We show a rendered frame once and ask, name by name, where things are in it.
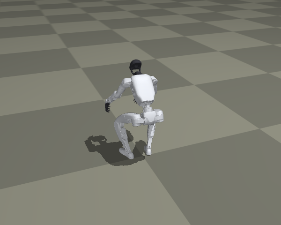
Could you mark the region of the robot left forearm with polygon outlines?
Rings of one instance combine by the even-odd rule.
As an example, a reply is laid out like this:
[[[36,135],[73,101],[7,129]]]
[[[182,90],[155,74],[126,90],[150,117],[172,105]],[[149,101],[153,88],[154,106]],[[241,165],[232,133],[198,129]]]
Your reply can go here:
[[[105,103],[112,103],[113,101],[115,101],[117,98],[115,98],[115,95],[116,95],[116,91],[113,92],[113,94],[111,94],[110,97],[108,97],[105,101]]]

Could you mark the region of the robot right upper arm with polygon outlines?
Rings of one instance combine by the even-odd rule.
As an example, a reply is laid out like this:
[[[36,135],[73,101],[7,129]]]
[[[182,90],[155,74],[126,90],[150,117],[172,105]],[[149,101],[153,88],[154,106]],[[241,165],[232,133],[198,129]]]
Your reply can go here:
[[[152,78],[153,87],[154,87],[155,94],[156,94],[157,93],[157,82],[158,82],[158,80],[154,76],[151,76],[151,78]]]

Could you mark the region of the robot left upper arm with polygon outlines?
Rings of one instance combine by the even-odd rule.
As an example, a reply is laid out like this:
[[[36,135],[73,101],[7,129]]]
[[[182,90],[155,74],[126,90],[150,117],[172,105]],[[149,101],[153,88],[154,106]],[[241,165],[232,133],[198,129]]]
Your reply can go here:
[[[131,78],[125,78],[122,80],[122,83],[118,87],[116,91],[115,98],[121,98],[122,93],[125,91],[126,88],[129,88],[131,85]]]

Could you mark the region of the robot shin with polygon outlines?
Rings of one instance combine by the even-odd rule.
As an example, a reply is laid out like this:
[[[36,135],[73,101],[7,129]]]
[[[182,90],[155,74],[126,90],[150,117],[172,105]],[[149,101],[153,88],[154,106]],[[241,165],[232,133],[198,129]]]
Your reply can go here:
[[[151,143],[152,143],[152,139],[153,139],[154,133],[155,133],[155,124],[148,125],[148,130],[147,130],[147,136],[148,136],[147,149],[148,149],[148,147],[151,148]]]
[[[117,136],[118,136],[119,140],[122,142],[126,152],[129,153],[130,146],[128,144],[127,133],[126,133],[125,127],[121,128],[119,122],[115,121],[114,128],[115,128]],[[130,152],[131,152],[131,150],[130,150]]]

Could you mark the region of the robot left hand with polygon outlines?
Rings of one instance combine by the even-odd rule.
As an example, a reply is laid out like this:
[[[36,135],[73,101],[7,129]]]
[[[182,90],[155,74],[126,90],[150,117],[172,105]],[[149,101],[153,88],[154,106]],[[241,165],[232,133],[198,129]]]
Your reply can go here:
[[[110,105],[110,103],[105,103],[105,110],[106,110],[106,112],[109,112],[109,111],[110,111],[110,110],[109,110],[110,108],[108,108],[108,107],[110,107],[109,105]]]

